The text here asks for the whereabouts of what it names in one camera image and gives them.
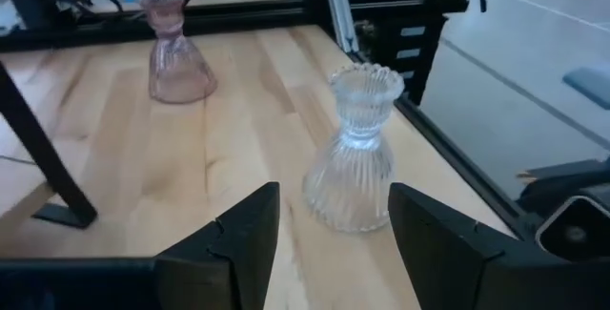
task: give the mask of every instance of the glass vase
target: glass vase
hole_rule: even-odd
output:
[[[151,51],[151,97],[182,104],[210,95],[216,79],[201,52],[182,34],[184,0],[142,0],[141,5],[157,36]]]
[[[303,180],[314,213],[344,232],[375,230],[388,222],[392,151],[381,133],[404,89],[398,73],[355,64],[335,73],[331,87],[340,127]]]

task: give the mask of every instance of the black bracket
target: black bracket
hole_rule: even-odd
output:
[[[97,211],[66,170],[2,63],[0,63],[0,114],[5,117],[30,153],[51,188],[68,205],[47,203],[33,217],[70,227],[87,228],[97,218]]]

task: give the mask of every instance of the wooden tabletop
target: wooden tabletop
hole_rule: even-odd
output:
[[[302,177],[337,125],[326,81],[349,58],[309,26],[193,41],[219,82],[205,102],[186,106],[149,99],[151,41],[0,55],[100,214],[86,231],[27,219],[0,253],[154,255],[277,180],[267,309],[418,309],[391,227],[338,233],[301,198]],[[0,124],[0,155],[28,159]],[[400,113],[384,133],[398,181],[509,232]]]

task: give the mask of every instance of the black metal frame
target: black metal frame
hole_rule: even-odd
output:
[[[415,81],[411,80],[408,84],[410,89],[407,90],[410,92],[406,93],[408,95],[403,95],[396,102],[396,106],[517,235],[523,239],[530,239],[532,235],[524,224],[524,213],[517,204],[489,180],[484,172],[453,145],[416,106],[423,95],[428,72],[434,60],[442,23],[445,20],[443,14],[465,11],[468,0],[349,0],[349,2],[355,20],[373,20],[396,30],[400,25],[408,26],[409,20],[412,20],[411,24],[414,25],[432,27],[422,37],[417,38],[415,43],[411,40],[398,39],[399,44],[394,44],[392,47],[392,53],[396,53],[396,50],[403,48],[401,44],[423,45],[419,58],[412,61]],[[141,19],[133,20],[134,15],[135,12],[128,11],[109,13],[100,16],[104,20],[101,24],[80,23],[81,25],[76,28],[14,32],[0,37],[0,52],[65,48],[153,38],[153,31]],[[184,31],[187,35],[316,24],[331,37],[335,36],[328,0],[258,1],[188,7],[185,9],[185,17]],[[352,53],[351,57],[355,61],[365,61],[368,58],[362,53]],[[55,152],[48,155],[46,157],[40,155],[39,158],[56,159]]]
[[[87,228],[97,217],[97,212],[66,170],[2,63],[0,63],[0,114],[5,117],[19,137],[51,188],[68,205],[46,203],[33,217],[75,228]]]

